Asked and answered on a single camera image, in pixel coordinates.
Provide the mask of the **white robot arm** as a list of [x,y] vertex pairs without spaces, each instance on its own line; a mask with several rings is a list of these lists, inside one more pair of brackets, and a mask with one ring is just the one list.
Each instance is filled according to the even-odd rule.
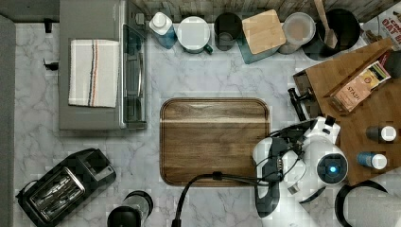
[[335,118],[318,116],[257,143],[254,198],[262,227],[319,227],[302,204],[346,178],[348,161],[336,146],[339,133]]

